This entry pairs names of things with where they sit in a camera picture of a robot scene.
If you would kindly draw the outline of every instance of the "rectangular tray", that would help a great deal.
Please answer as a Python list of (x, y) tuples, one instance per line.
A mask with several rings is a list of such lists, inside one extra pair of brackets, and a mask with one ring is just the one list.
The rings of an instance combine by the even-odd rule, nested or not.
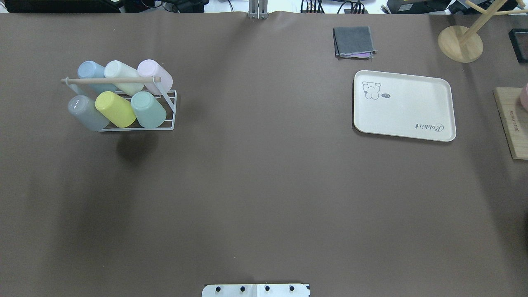
[(457, 134), (451, 86), (440, 78), (358, 71), (353, 108), (361, 132), (443, 142)]

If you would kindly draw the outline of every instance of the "white label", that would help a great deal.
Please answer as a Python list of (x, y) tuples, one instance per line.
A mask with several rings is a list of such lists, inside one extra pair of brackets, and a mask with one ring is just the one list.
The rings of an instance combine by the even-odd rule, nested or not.
[(400, 6), (400, 8), (398, 9), (398, 12), (400, 12), (400, 11), (408, 11), (408, 10), (411, 10), (411, 7), (412, 7), (412, 3), (411, 3), (411, 4), (403, 4), (403, 5)]

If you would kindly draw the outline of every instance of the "wooden board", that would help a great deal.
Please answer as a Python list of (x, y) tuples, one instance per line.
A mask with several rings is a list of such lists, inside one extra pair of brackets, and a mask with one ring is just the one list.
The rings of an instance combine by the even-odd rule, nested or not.
[(495, 88), (493, 94), (512, 158), (528, 160), (528, 112), (521, 105), (521, 88)]

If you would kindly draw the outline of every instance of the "black rectangular object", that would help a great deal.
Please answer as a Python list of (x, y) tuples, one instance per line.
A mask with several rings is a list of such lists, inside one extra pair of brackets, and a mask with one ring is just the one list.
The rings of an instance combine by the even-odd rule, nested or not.
[(519, 63), (528, 63), (528, 29), (512, 29), (508, 35)]
[(388, 0), (387, 7), (392, 14), (422, 14), (447, 9), (450, 0)]

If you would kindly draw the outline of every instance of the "gray cloth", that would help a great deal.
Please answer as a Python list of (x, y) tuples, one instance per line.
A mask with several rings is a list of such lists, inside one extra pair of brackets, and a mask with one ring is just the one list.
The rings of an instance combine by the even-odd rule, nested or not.
[(375, 51), (370, 27), (335, 27), (335, 55), (341, 58), (370, 58)]

